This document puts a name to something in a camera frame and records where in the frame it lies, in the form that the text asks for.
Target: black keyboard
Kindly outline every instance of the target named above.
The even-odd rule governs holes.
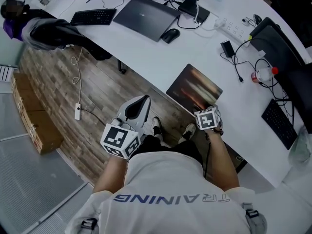
[[[297,133],[275,100],[271,100],[262,118],[289,150],[297,138]]]
[[[71,25],[110,25],[117,9],[77,11]]]

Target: mouse pad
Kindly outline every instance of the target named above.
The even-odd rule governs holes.
[[[209,78],[187,64],[166,94],[194,114],[214,105],[222,92]]]

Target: desk leg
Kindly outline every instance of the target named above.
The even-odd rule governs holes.
[[[118,59],[117,59],[117,61],[118,61],[118,70],[119,70],[119,72],[121,72],[124,75],[126,73],[126,70],[121,68],[121,61]]]

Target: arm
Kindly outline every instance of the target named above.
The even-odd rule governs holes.
[[[226,191],[239,187],[238,177],[230,155],[219,133],[206,130],[211,143],[213,180],[216,186]]]
[[[93,193],[109,191],[115,193],[123,187],[123,180],[126,174],[127,160],[117,156],[111,156],[104,172],[99,177]]]

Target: plastic bottle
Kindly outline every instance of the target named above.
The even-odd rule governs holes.
[[[278,74],[278,69],[276,67],[273,68],[262,68],[258,71],[252,73],[253,82],[263,82],[270,80],[274,75]]]

